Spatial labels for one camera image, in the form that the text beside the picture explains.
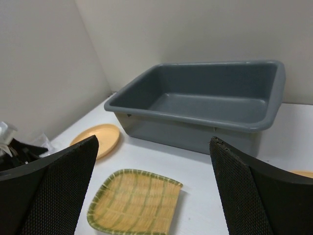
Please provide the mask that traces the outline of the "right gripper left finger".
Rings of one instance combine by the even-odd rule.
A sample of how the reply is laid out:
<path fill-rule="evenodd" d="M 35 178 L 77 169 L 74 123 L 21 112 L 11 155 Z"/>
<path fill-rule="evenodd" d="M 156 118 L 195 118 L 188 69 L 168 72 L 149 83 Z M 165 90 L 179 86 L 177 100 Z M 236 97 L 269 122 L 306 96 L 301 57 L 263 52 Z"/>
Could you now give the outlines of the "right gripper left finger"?
<path fill-rule="evenodd" d="M 99 142 L 90 136 L 66 149 L 23 164 L 0 162 L 0 233 L 72 235 L 95 165 Z"/>

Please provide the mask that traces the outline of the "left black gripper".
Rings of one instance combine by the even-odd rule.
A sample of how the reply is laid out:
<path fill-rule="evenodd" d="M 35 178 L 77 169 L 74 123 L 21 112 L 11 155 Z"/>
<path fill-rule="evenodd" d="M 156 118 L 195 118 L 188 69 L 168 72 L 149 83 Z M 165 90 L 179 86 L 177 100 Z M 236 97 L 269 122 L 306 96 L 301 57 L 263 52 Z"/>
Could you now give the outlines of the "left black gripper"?
<path fill-rule="evenodd" d="M 5 171 L 28 164 L 48 152 L 45 147 L 39 147 L 12 139 L 9 145 L 0 147 L 0 170 Z"/>

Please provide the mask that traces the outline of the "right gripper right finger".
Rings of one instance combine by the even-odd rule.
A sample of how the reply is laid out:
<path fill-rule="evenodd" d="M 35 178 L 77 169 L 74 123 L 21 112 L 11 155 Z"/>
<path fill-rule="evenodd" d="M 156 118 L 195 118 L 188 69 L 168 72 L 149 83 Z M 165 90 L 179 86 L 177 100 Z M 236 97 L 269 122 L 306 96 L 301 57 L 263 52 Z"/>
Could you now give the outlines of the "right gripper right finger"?
<path fill-rule="evenodd" d="M 311 235 L 313 180 L 213 137 L 210 157 L 231 235 Z"/>

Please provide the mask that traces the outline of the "tan plastic plate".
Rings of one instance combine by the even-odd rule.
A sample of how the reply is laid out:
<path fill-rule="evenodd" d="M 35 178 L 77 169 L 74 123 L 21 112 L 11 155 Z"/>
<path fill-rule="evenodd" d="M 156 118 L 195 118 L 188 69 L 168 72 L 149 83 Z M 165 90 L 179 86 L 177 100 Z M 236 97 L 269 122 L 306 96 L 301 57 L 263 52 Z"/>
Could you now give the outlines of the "tan plastic plate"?
<path fill-rule="evenodd" d="M 99 142 L 98 154 L 96 157 L 96 159 L 99 160 L 108 155 L 116 147 L 120 137 L 120 130 L 113 124 L 96 125 L 77 135 L 70 145 L 76 144 L 93 135 L 97 137 Z"/>
<path fill-rule="evenodd" d="M 304 176 L 304 177 L 308 177 L 308 178 L 313 178 L 313 172 L 312 171 L 303 171 L 303 170 L 293 170 L 291 171 L 291 173 L 300 175 L 300 176 Z"/>

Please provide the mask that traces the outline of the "woven bamboo tray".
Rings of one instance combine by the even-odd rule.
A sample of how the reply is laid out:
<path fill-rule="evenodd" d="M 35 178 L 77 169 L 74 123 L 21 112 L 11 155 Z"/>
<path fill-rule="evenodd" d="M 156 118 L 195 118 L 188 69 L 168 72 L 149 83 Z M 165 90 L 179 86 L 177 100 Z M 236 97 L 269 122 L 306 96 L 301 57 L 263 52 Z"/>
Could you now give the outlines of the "woven bamboo tray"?
<path fill-rule="evenodd" d="M 89 225 L 111 235 L 167 235 L 182 183 L 138 169 L 112 173 L 95 194 Z"/>

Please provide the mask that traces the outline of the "clear plastic cup front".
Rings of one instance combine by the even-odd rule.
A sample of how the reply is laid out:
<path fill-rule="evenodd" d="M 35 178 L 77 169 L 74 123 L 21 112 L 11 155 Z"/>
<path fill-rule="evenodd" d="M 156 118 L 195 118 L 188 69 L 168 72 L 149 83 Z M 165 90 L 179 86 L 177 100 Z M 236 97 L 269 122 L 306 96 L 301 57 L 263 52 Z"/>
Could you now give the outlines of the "clear plastic cup front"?
<path fill-rule="evenodd" d="M 44 132 L 33 133 L 31 138 L 31 144 L 38 147 L 44 147 L 47 149 L 47 151 L 41 154 L 40 157 L 46 157 L 54 153 L 54 147 Z"/>

